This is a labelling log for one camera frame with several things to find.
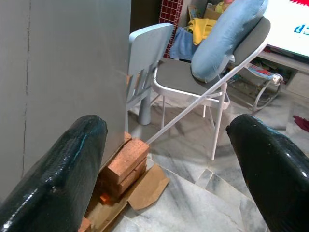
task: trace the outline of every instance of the folding chair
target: folding chair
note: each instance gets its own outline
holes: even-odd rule
[[[238,71],[253,60],[267,45],[267,37],[270,31],[270,22],[262,18],[253,30],[244,38],[244,40],[234,50],[230,60],[234,60],[233,68],[222,78],[203,83],[196,80],[190,71],[190,64],[178,60],[163,59],[162,63],[155,70],[153,79],[153,89],[157,93],[177,98],[184,101],[194,100],[186,109],[177,115],[172,121],[164,126],[164,116],[162,117],[162,129],[147,141],[152,143],[161,134],[166,132],[176,122],[182,119],[187,113],[193,110],[197,105],[215,107],[218,109],[216,122],[214,126],[214,137],[211,150],[211,160],[214,160],[216,145],[218,141],[219,128],[221,123],[222,111],[230,103],[226,94],[227,81]],[[220,67],[218,73],[221,73],[225,66]]]

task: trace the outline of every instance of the shelf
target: shelf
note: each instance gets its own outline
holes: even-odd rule
[[[276,53],[270,53],[270,52],[265,52],[262,51],[259,55],[259,57],[273,61],[278,64],[285,65],[287,67],[299,70],[304,73],[309,73],[309,65],[305,64],[303,62],[294,60],[292,58],[276,54]]]

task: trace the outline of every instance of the blue pillow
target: blue pillow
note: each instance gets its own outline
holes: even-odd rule
[[[218,76],[244,37],[262,18],[268,0],[235,0],[193,55],[191,71],[199,81]]]

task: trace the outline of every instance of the white plastic chair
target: white plastic chair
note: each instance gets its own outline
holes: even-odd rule
[[[153,74],[163,57],[173,31],[170,23],[161,23],[132,32],[129,37],[130,76],[126,92],[126,123],[128,131],[128,110],[140,103],[138,122],[150,123],[150,93]]]

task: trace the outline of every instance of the cardboard piece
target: cardboard piece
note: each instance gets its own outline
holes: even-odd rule
[[[101,204],[99,193],[95,190],[85,216],[95,231],[103,232],[128,204],[138,210],[156,202],[168,183],[169,178],[163,170],[154,165],[113,205]]]
[[[205,13],[204,13],[204,18],[208,18],[208,19],[213,19],[213,20],[218,20],[219,17],[222,15],[221,13],[219,12],[216,12],[214,10],[214,7],[216,5],[213,6],[213,9],[212,8],[206,8],[205,10]]]
[[[190,20],[195,19],[195,18],[202,18],[201,13],[199,12],[196,6],[189,5],[188,11],[189,11]]]
[[[129,204],[135,210],[150,206],[159,199],[168,183],[169,178],[165,176],[163,170],[158,165],[154,165],[136,185],[128,198]]]

